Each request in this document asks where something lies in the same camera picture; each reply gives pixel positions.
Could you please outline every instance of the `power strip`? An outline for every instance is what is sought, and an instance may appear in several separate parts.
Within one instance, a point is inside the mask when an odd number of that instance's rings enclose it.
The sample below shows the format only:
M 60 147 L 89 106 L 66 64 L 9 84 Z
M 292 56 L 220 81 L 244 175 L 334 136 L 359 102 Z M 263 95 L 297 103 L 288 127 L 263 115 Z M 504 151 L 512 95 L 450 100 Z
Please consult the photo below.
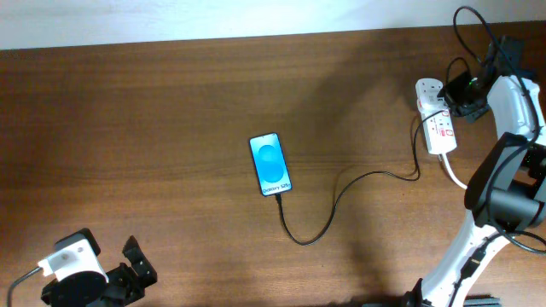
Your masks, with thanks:
M 444 98 L 437 97 L 443 86 L 441 81 L 433 78 L 420 79 L 415 85 L 417 108 L 421 113 L 421 120 L 444 110 L 423 123 L 430 154 L 447 154 L 457 148 L 450 110 L 445 106 Z

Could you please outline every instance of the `phone screen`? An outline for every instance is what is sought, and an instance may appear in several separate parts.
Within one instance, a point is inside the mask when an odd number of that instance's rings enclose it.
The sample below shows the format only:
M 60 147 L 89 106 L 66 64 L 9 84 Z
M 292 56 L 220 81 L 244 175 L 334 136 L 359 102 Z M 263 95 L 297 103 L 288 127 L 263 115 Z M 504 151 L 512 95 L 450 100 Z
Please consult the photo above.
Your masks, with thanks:
M 292 189 L 281 142 L 276 133 L 253 137 L 250 139 L 250 150 L 253 153 L 254 166 L 263 196 Z

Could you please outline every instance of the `white cord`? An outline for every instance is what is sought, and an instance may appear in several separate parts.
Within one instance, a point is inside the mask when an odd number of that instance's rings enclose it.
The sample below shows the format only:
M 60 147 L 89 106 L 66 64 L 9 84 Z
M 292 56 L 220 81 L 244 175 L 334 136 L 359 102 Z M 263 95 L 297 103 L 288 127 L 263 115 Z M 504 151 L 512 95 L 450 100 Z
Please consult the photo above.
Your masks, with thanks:
M 438 158 L 440 158 L 440 160 L 444 162 L 445 170 L 448 174 L 450 174 L 451 180 L 453 180 L 453 182 L 456 183 L 456 185 L 458 185 L 459 187 L 467 189 L 467 185 L 462 183 L 453 173 L 450 162 L 447 160 L 447 154 L 441 153 Z

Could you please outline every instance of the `wood grain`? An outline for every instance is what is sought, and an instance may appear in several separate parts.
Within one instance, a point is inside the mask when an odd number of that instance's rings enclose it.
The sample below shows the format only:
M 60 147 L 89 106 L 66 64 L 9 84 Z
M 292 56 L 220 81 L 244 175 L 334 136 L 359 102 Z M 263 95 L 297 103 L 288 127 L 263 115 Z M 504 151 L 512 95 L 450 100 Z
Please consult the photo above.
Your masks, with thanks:
M 546 76 L 543 22 L 494 30 L 525 39 L 523 67 Z M 462 34 L 485 53 L 479 27 Z M 421 137 L 419 182 L 365 179 L 308 247 L 287 238 L 275 201 L 258 192 L 247 140 L 281 136 L 294 185 L 286 218 L 310 238 L 334 187 L 364 171 L 411 172 L 415 81 L 443 79 L 459 55 L 449 27 L 0 53 L 0 299 L 83 227 L 105 269 L 125 261 L 130 235 L 140 241 L 160 281 L 135 306 L 320 305 L 410 290 L 464 216 L 464 192 Z M 494 122 L 454 126 L 451 164 L 467 182 L 495 143 Z M 543 268 L 510 246 L 472 293 L 539 306 Z M 42 305 L 45 283 L 22 284 L 15 306 Z

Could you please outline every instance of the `wooden table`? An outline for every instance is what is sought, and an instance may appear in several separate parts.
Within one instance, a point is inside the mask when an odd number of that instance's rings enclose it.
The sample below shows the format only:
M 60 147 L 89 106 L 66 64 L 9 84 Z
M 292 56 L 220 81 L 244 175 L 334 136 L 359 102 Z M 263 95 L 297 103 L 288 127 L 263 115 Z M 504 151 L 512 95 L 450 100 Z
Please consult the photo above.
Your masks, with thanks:
M 542 78 L 544 29 L 494 26 L 525 39 L 523 67 Z M 485 53 L 479 26 L 462 35 Z M 247 141 L 281 136 L 294 186 L 283 197 L 288 225 L 311 238 L 326 222 L 334 187 L 365 171 L 411 172 L 415 82 L 444 79 L 459 55 L 467 56 L 450 27 L 3 51 L 0 299 L 54 242 L 83 227 L 106 270 L 126 261 L 130 235 L 140 241 L 160 281 L 135 306 L 403 294 L 438 264 L 464 216 L 464 191 L 422 137 L 419 182 L 361 181 L 308 247 L 288 239 L 275 200 L 258 192 Z M 495 143 L 495 126 L 490 113 L 454 126 L 451 164 L 467 182 Z M 509 246 L 472 293 L 539 306 L 545 264 Z M 47 281 L 23 283 L 14 306 L 41 306 Z

